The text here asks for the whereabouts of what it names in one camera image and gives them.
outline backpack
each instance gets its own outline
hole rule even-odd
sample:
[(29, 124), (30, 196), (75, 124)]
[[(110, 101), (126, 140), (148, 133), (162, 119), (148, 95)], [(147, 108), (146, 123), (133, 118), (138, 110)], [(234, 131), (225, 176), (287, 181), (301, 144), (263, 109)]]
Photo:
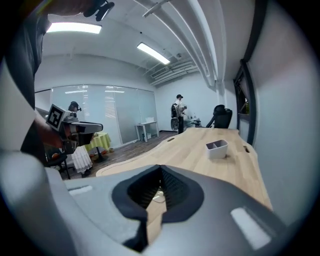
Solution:
[(180, 116), (180, 111), (178, 105), (173, 103), (171, 106), (171, 118), (178, 118)]
[(177, 131), (179, 127), (178, 117), (180, 116), (180, 111), (178, 105), (173, 103), (171, 106), (171, 129)]

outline light wood tabletop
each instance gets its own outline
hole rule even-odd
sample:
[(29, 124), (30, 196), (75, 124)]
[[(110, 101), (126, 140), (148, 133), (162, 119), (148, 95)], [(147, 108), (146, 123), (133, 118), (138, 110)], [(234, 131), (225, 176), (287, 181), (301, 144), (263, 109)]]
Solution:
[[(226, 157), (208, 159), (206, 144), (222, 139), (228, 142)], [(241, 139), (238, 130), (188, 128), (182, 134), (165, 139), (142, 155), (100, 169), (96, 176), (121, 173), (146, 165), (169, 165), (221, 179), (237, 186), (272, 210), (260, 173), (257, 153), (250, 144)], [(166, 211), (165, 205), (153, 207), (156, 204), (158, 203), (151, 202), (147, 208), (148, 228), (153, 225), (152, 220), (158, 219), (159, 213), (153, 214), (154, 207), (161, 207), (161, 214)], [(156, 237), (153, 230), (148, 230), (148, 233), (152, 234), (151, 240)]]

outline white tablecloth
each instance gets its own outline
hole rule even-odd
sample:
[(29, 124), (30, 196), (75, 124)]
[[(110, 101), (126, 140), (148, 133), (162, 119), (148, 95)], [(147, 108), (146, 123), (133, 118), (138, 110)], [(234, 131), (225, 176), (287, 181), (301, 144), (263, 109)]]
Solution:
[(78, 146), (71, 157), (77, 173), (84, 173), (92, 166), (91, 159), (85, 146)]

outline frosted glass partition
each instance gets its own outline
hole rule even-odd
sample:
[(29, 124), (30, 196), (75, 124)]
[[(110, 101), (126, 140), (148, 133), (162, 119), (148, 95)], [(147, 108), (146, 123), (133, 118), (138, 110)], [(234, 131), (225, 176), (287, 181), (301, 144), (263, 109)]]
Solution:
[(146, 118), (154, 118), (157, 121), (155, 93), (147, 90), (138, 90), (138, 95), (141, 122), (146, 122)]
[[(155, 93), (153, 91), (138, 90), (139, 95), (139, 109), (141, 122), (146, 122), (146, 118), (153, 118), (157, 121), (156, 101)], [(154, 135), (157, 133), (157, 127), (155, 124), (151, 124), (145, 127), (146, 133)], [(140, 138), (143, 138), (143, 129), (139, 128)]]
[[(59, 107), (67, 110), (71, 102), (77, 102), (79, 107), (83, 107), (84, 93), (88, 88), (84, 89), (83, 85), (72, 85), (55, 87), (52, 89), (52, 104), (56, 104)], [(83, 111), (77, 112), (77, 117), (80, 121), (85, 121), (85, 115)]]
[(121, 145), (117, 122), (115, 93), (113, 86), (84, 85), (83, 113), (86, 122), (103, 125), (103, 131), (108, 133), (111, 146)]
[(115, 107), (122, 143), (137, 139), (136, 124), (141, 122), (138, 90), (114, 86)]
[[(136, 124), (146, 122), (146, 118), (157, 120), (152, 91), (108, 85), (71, 85), (51, 90), (51, 103), (67, 110), (71, 102), (82, 108), (77, 112), (80, 121), (103, 125), (113, 147), (136, 140)], [(155, 125), (146, 129), (147, 133), (157, 133)]]
[(35, 107), (41, 110), (49, 111), (51, 107), (50, 97), (51, 97), (51, 89), (41, 91), (41, 92), (36, 92), (34, 94)]

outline yellow tablecloth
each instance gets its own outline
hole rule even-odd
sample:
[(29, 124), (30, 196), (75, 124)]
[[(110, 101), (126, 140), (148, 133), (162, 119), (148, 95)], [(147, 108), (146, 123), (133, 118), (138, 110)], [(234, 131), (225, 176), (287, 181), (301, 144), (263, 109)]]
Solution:
[(106, 133), (106, 132), (98, 132), (98, 134), (99, 134), (99, 136), (98, 137), (94, 137), (90, 144), (85, 145), (86, 151), (89, 152), (90, 150), (92, 150), (95, 147), (102, 147), (106, 151), (109, 150), (111, 139), (110, 139), (108, 133)]

